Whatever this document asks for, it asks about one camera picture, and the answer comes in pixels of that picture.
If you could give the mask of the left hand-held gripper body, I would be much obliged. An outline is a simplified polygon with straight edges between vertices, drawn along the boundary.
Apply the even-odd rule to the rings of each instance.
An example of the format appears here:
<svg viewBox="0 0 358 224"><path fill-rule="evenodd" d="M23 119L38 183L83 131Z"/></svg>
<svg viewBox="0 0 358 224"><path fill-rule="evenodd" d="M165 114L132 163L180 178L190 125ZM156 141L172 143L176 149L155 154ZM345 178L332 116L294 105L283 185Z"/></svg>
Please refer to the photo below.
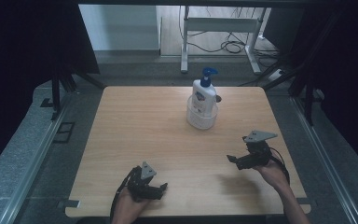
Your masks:
<svg viewBox="0 0 358 224"><path fill-rule="evenodd" d="M136 166L131 170L127 188L134 201L152 200L151 192L158 190L158 187L152 187L149 183L156 174L157 172L146 161L141 166Z"/></svg>

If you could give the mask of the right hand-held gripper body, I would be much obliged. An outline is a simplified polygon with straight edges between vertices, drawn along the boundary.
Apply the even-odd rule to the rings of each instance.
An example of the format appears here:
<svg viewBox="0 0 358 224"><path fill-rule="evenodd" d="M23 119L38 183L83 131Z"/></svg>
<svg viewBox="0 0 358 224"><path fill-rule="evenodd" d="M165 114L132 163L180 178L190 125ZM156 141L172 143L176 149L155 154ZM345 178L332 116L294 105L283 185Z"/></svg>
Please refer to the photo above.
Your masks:
<svg viewBox="0 0 358 224"><path fill-rule="evenodd" d="M246 169L267 165L272 157L267 140L274 137L277 137L276 133L262 132L258 130L251 131L247 136L242 138L247 146L249 154L238 158L238 162L245 163Z"/></svg>

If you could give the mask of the white mesh basket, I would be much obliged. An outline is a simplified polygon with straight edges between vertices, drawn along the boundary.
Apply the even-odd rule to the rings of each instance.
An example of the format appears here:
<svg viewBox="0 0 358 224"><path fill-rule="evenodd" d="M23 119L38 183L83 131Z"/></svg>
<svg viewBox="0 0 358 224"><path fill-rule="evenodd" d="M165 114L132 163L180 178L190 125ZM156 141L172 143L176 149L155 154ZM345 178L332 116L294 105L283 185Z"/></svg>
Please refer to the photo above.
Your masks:
<svg viewBox="0 0 358 224"><path fill-rule="evenodd" d="M218 106L217 103L213 104L212 114L210 117L203 117L200 113L198 113L193 107L192 97L189 96L186 103L186 120L193 127L199 130L208 130L212 128L215 124L216 118L218 114Z"/></svg>

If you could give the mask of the white pump bottle blue cap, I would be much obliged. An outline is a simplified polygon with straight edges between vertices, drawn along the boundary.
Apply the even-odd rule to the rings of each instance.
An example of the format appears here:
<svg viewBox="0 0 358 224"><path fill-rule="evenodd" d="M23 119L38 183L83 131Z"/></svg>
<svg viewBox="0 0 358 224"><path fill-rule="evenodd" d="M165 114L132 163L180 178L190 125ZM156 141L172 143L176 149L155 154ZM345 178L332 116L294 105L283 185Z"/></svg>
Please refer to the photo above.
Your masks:
<svg viewBox="0 0 358 224"><path fill-rule="evenodd" d="M205 67L202 77L193 81L192 107L196 113L205 118L212 116L215 104L216 90L212 84L212 75L217 75L216 69Z"/></svg>

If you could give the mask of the person's right hand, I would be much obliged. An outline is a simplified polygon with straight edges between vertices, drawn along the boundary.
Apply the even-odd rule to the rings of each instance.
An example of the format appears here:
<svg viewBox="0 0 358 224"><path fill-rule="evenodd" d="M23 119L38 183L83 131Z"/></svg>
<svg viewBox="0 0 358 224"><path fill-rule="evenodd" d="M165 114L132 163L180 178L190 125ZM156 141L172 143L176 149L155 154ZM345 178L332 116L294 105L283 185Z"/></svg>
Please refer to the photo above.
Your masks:
<svg viewBox="0 0 358 224"><path fill-rule="evenodd" d="M265 166L256 166L255 170L277 191L289 187L285 174L275 161L269 161Z"/></svg>

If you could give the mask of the person's left hand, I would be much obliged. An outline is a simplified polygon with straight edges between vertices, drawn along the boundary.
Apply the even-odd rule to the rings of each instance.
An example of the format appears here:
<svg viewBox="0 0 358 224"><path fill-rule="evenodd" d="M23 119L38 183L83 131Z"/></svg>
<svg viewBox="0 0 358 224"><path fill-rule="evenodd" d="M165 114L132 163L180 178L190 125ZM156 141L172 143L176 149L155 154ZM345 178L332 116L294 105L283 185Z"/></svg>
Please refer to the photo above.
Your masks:
<svg viewBox="0 0 358 224"><path fill-rule="evenodd" d="M111 224L131 224L149 204L150 200L147 199L134 201L128 189L124 188L118 195Z"/></svg>

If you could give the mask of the black tripod stand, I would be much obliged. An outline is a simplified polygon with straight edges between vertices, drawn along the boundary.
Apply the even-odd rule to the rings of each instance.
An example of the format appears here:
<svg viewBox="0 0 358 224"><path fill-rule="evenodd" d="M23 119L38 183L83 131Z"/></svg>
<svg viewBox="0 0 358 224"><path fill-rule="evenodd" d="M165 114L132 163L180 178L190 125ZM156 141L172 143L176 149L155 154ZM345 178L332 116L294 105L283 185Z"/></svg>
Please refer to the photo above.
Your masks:
<svg viewBox="0 0 358 224"><path fill-rule="evenodd" d="M257 73L254 80L243 83L243 86L248 84L253 84L256 86L262 80L266 79L267 77L271 77L273 73L277 72L281 68L281 66L282 63L280 61L273 63L264 72ZM289 70L284 70L283 73L278 77L270 80L267 84L262 85L262 89L264 91L268 91L289 79L293 80L288 89L290 96L297 97L301 92L305 92L305 97L303 99L303 114L307 123L312 126L312 104L314 102L314 88L311 77L305 73L305 68L303 65L300 65L296 68L290 68Z"/></svg>
<svg viewBox="0 0 358 224"><path fill-rule="evenodd" d="M76 90L76 82L73 75L77 75L88 83L103 90L106 85L95 79L86 72L75 69L72 65L58 65L53 69L51 79L51 91L52 91L52 108L54 110L52 114L52 120L56 120L62 111L60 86L67 92L74 92Z"/></svg>

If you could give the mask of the white power strip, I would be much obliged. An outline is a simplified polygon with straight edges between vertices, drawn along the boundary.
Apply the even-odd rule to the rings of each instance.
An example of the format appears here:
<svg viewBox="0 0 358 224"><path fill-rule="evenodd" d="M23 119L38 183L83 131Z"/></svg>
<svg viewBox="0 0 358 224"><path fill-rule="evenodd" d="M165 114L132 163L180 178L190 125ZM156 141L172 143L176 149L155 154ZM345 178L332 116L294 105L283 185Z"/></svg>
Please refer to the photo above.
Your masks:
<svg viewBox="0 0 358 224"><path fill-rule="evenodd" d="M282 69L277 69L275 72L273 72L268 79L273 81L276 80L277 78L281 77L282 75L284 75L285 72Z"/></svg>

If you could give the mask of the black curtain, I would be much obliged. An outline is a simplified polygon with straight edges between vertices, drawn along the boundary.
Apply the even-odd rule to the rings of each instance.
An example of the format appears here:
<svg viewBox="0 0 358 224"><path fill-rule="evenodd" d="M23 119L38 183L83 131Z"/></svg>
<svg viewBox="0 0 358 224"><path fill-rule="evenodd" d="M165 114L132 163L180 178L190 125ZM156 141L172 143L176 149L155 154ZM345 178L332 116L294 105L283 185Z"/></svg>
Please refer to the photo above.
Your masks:
<svg viewBox="0 0 358 224"><path fill-rule="evenodd" d="M56 74L97 74L80 0L0 0L0 154L34 89Z"/></svg>
<svg viewBox="0 0 358 224"><path fill-rule="evenodd" d="M320 90L321 108L358 155L358 0L306 0L303 8L274 8L268 29L295 35L289 93Z"/></svg>

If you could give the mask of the aluminium floor rail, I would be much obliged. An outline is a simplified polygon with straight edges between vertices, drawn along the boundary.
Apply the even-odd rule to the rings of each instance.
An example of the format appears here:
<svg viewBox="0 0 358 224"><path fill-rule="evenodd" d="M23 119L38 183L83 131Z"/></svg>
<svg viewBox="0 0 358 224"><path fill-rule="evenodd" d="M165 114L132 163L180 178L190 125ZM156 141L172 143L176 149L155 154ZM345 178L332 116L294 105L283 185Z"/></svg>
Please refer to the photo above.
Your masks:
<svg viewBox="0 0 358 224"><path fill-rule="evenodd" d="M59 112L32 105L25 120L10 141L3 161L10 168L6 188L11 187L0 224L13 224L45 159L62 118L72 100L71 94L62 97Z"/></svg>
<svg viewBox="0 0 358 224"><path fill-rule="evenodd" d="M358 224L358 208L354 203L354 200L348 189L345 187L342 179L337 173L337 169L334 167L330 157L328 156L319 135L317 134L314 127L307 121L305 117L305 109L302 107L298 99L290 98L290 100L296 109L296 114L301 122L301 125L303 126L303 129L310 139L312 147L317 154L322 167L324 168L324 172L326 173L330 185L337 195L337 199L341 204L347 219L351 224Z"/></svg>

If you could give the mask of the white desk frame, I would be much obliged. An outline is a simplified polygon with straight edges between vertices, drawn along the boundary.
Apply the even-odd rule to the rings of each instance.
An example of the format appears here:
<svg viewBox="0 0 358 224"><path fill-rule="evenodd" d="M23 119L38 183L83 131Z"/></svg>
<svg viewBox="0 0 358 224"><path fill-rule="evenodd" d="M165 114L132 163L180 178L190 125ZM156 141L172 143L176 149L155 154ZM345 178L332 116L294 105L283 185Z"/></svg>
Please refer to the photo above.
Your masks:
<svg viewBox="0 0 358 224"><path fill-rule="evenodd" d="M261 69L255 57L255 43L259 37L261 27L267 12L266 7L254 7L254 11L259 11L258 16L242 18L216 18L216 17L190 17L190 6L184 6L182 47L181 47L181 72L188 71L188 32L216 32L216 33L246 33L251 36L249 42L244 46L244 50L253 72L261 74Z"/></svg>

